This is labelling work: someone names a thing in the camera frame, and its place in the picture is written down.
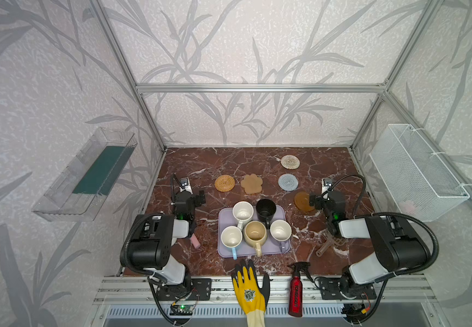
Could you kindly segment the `brown wooden round coaster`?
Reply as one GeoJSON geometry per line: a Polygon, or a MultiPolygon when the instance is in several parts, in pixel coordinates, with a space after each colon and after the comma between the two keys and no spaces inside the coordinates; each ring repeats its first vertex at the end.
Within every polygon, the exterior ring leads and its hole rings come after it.
{"type": "Polygon", "coordinates": [[[310,196],[307,192],[298,192],[294,196],[294,205],[304,213],[309,213],[315,210],[314,206],[311,206],[309,203],[310,196]]]}

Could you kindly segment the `woven tan round coaster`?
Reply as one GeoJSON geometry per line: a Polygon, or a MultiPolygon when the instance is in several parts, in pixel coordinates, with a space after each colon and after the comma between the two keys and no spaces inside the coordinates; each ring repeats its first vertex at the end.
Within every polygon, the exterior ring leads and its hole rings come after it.
{"type": "Polygon", "coordinates": [[[229,192],[235,187],[235,179],[230,175],[222,175],[215,180],[215,189],[219,192],[229,192]]]}

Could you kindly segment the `grey round coaster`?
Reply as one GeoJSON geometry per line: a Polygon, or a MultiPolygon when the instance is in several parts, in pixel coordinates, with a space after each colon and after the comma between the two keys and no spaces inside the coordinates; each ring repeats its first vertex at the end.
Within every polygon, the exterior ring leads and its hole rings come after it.
{"type": "Polygon", "coordinates": [[[293,174],[283,174],[278,178],[278,185],[286,192],[292,192],[299,186],[299,182],[293,174]]]}

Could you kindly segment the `white speckled mug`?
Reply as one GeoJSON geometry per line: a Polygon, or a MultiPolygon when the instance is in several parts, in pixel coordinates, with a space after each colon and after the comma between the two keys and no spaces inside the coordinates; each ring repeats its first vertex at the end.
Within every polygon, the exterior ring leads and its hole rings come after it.
{"type": "Polygon", "coordinates": [[[254,215],[254,207],[251,203],[246,201],[240,201],[234,205],[233,217],[237,220],[237,227],[243,230],[247,223],[252,221],[254,215]]]}

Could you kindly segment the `cream woven round coaster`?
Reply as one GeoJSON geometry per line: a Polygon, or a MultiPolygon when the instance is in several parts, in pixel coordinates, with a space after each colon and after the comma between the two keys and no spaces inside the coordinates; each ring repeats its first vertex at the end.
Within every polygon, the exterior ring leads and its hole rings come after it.
{"type": "Polygon", "coordinates": [[[288,170],[296,170],[300,167],[300,160],[294,155],[285,155],[280,160],[281,165],[288,170]]]}

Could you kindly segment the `black mug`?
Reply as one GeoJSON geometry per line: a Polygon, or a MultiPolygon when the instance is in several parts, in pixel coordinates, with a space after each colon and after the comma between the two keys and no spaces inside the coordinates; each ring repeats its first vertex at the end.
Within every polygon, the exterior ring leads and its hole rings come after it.
{"type": "Polygon", "coordinates": [[[256,204],[258,220],[264,224],[267,230],[271,227],[272,219],[276,212],[276,204],[270,199],[263,198],[256,204]]]}

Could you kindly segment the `cork flower coaster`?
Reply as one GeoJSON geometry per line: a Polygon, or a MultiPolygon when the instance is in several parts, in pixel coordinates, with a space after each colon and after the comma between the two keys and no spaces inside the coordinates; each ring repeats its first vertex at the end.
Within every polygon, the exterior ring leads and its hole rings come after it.
{"type": "Polygon", "coordinates": [[[241,181],[241,187],[248,195],[257,194],[263,190],[263,180],[256,174],[248,174],[241,181]]]}

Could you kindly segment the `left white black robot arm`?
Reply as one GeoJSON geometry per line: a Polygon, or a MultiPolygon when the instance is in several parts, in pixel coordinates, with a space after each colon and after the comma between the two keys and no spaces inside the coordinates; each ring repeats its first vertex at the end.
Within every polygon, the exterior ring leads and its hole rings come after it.
{"type": "Polygon", "coordinates": [[[164,288],[190,291],[192,279],[185,264],[172,255],[171,248],[179,238],[189,238],[200,247],[194,234],[196,208],[206,203],[205,192],[183,190],[171,198],[173,213],[138,215],[120,252],[120,263],[130,271],[145,275],[149,283],[164,288]]]}

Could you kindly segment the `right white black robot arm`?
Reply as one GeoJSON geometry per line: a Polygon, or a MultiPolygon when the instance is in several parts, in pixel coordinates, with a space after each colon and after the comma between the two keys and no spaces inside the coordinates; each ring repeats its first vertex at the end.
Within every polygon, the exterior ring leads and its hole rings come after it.
{"type": "Polygon", "coordinates": [[[439,256],[439,241],[422,221],[394,212],[346,217],[345,197],[330,189],[320,196],[311,194],[309,205],[322,210],[332,238],[371,240],[374,252],[343,270],[339,287],[343,292],[418,273],[431,267],[439,256]]]}

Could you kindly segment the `pink purple spatula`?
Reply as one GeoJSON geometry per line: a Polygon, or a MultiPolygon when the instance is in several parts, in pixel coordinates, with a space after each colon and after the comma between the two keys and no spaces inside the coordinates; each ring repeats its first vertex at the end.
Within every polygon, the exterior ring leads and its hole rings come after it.
{"type": "Polygon", "coordinates": [[[195,234],[192,234],[190,237],[190,242],[194,246],[195,249],[199,249],[201,244],[195,234]]]}

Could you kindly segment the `pink object in basket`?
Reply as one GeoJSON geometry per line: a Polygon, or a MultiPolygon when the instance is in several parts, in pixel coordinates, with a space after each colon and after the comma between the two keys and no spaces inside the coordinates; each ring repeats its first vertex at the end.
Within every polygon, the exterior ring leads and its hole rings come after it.
{"type": "Polygon", "coordinates": [[[420,208],[412,200],[406,200],[398,204],[401,213],[416,217],[420,213],[420,208]]]}

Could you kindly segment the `beige yellow mug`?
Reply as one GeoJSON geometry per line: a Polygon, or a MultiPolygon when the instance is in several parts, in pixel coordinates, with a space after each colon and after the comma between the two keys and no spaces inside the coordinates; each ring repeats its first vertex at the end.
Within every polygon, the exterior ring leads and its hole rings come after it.
{"type": "Polygon", "coordinates": [[[263,223],[252,221],[246,224],[243,229],[245,242],[256,252],[256,257],[263,255],[263,245],[267,241],[267,229],[263,223]]]}

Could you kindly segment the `red spray bottle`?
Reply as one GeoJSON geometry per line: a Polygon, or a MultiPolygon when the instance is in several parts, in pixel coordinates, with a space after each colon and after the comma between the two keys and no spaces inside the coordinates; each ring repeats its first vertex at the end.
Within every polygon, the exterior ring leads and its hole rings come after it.
{"type": "Polygon", "coordinates": [[[305,276],[311,283],[314,283],[314,279],[309,272],[309,262],[295,262],[288,266],[293,270],[293,274],[290,280],[290,298],[288,314],[293,317],[303,316],[303,283],[301,280],[301,274],[305,276]]]}

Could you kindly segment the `green circuit board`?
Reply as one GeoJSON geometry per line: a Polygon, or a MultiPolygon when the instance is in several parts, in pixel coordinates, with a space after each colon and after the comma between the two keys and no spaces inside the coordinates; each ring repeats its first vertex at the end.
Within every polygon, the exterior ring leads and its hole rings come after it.
{"type": "Polygon", "coordinates": [[[172,316],[192,316],[194,309],[194,305],[180,305],[176,303],[170,306],[170,314],[172,316]]]}

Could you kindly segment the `yellow black work glove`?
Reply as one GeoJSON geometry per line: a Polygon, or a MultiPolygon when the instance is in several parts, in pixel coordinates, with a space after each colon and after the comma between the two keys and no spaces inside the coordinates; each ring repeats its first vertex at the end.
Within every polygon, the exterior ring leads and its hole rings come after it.
{"type": "Polygon", "coordinates": [[[264,315],[270,297],[270,277],[263,275],[258,285],[257,269],[251,259],[242,259],[231,273],[235,295],[245,313],[248,327],[265,327],[264,315]]]}

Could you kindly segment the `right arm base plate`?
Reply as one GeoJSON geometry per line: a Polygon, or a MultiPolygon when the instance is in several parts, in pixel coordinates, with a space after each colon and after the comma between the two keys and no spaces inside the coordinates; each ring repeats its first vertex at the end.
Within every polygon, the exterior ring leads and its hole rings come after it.
{"type": "Polygon", "coordinates": [[[323,300],[376,300],[377,295],[372,284],[359,285],[347,278],[317,277],[316,288],[323,300]]]}

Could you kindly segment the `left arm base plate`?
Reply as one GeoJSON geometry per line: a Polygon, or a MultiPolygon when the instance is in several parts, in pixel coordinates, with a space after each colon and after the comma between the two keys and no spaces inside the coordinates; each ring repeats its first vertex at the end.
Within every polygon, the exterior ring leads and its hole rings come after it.
{"type": "Polygon", "coordinates": [[[173,286],[158,286],[156,295],[159,301],[209,301],[212,279],[192,278],[173,286]]]}

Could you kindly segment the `clear plastic wall bin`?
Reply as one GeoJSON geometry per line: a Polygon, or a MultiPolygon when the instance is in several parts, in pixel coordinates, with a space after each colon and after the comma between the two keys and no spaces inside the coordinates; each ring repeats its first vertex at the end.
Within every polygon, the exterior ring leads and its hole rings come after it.
{"type": "Polygon", "coordinates": [[[133,132],[96,129],[32,212],[48,222],[92,222],[137,144],[133,132]]]}

